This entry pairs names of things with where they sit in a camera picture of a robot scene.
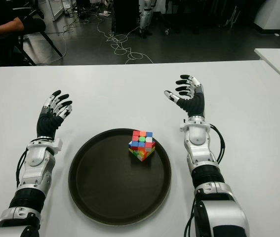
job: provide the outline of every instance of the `colorful cube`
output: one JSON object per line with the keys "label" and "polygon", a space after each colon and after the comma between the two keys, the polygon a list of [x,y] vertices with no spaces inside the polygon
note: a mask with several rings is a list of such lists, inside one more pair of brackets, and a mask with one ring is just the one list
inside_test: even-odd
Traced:
{"label": "colorful cube", "polygon": [[129,143],[129,151],[140,161],[144,161],[153,151],[153,133],[145,131],[133,131],[132,141]]}

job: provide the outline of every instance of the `robotic arm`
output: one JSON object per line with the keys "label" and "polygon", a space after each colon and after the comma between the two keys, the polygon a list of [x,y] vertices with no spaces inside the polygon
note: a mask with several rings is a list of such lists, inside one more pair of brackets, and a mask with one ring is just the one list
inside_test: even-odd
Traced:
{"label": "robotic arm", "polygon": [[[55,132],[71,113],[72,101],[58,90],[44,103],[37,123],[37,138],[32,140],[21,156],[17,172],[17,191],[9,208],[0,217],[0,237],[39,237],[41,211],[51,186],[52,170],[62,141],[54,139]],[[19,182],[22,164],[25,172]]]}
{"label": "robotic arm", "polygon": [[203,87],[193,76],[181,75],[176,89],[182,99],[166,90],[164,94],[188,113],[180,130],[185,133],[187,162],[195,187],[194,206],[197,237],[249,237],[246,216],[220,172],[210,150],[210,124],[204,119]]}

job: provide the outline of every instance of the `black cable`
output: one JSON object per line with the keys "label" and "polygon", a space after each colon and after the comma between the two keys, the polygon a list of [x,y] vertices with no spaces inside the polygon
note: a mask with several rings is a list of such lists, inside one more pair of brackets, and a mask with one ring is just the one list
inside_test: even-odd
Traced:
{"label": "black cable", "polygon": [[[218,164],[221,162],[222,158],[223,158],[223,155],[224,155],[224,151],[225,151],[225,142],[224,142],[224,139],[223,139],[223,136],[221,135],[220,131],[212,124],[210,124],[210,127],[216,131],[216,133],[218,134],[219,138],[220,138],[220,154],[218,156],[218,159],[217,159],[217,162]],[[191,222],[195,216],[194,214],[194,208],[195,208],[195,203],[196,203],[196,200],[194,199],[193,201],[193,207],[191,209],[191,214],[190,214],[190,218],[186,224],[186,227],[185,227],[185,231],[184,231],[184,237],[187,236],[187,232],[188,232],[188,237],[190,237],[190,229],[191,229]]]}
{"label": "black cable", "polygon": [[220,138],[221,147],[220,147],[220,154],[219,154],[218,159],[217,159],[217,162],[219,164],[221,162],[222,158],[223,158],[223,155],[224,155],[225,142],[224,142],[223,136],[221,135],[220,131],[214,125],[212,125],[212,124],[210,124],[210,127],[214,131],[216,131],[216,133],[219,135],[219,138]]}
{"label": "black cable", "polygon": [[[49,140],[49,139],[45,139],[45,138],[36,138],[34,140],[32,140],[31,142],[34,142],[34,141],[38,141],[38,140]],[[16,181],[17,181],[17,187],[19,186],[20,184],[20,180],[19,180],[19,175],[20,175],[20,170],[22,168],[22,165],[24,164],[25,162],[25,159],[27,157],[27,152],[28,152],[28,148],[26,148],[26,150],[23,152],[23,154],[21,155],[19,161],[18,161],[18,164],[17,164],[17,169],[16,169]]]}
{"label": "black cable", "polygon": [[194,218],[194,208],[195,208],[195,203],[196,203],[196,200],[194,199],[193,201],[193,206],[191,208],[191,214],[190,214],[190,218],[186,224],[186,227],[185,227],[185,231],[184,231],[184,237],[187,236],[187,231],[188,231],[188,236],[190,237],[190,227],[191,227],[191,221],[193,220]]}

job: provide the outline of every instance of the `round tray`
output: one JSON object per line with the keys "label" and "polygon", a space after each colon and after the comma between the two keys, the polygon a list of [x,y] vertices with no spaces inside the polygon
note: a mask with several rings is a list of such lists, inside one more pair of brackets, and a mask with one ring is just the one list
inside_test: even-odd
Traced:
{"label": "round tray", "polygon": [[165,199],[171,178],[168,156],[156,140],[144,161],[128,150],[133,129],[113,129],[91,138],[77,152],[69,172],[69,188],[77,207],[108,225],[136,223],[151,215]]}

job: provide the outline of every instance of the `black sleeve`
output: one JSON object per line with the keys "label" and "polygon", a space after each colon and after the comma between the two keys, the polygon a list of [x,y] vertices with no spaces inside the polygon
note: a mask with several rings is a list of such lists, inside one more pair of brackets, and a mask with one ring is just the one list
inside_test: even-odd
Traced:
{"label": "black sleeve", "polygon": [[6,0],[0,0],[0,25],[6,24],[12,21],[17,16],[13,13],[12,7],[6,2]]}

